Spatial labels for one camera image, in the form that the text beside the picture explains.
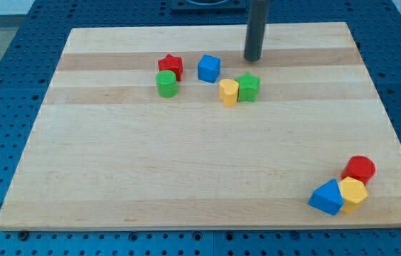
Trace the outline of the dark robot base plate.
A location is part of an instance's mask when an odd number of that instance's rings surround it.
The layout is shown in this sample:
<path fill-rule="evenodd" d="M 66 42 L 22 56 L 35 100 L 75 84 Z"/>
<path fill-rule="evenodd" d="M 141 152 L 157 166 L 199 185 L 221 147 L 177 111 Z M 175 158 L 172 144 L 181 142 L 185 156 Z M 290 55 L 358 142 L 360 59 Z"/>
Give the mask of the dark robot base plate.
<path fill-rule="evenodd" d="M 243 11 L 247 0 L 170 0 L 171 10 L 185 11 Z"/>

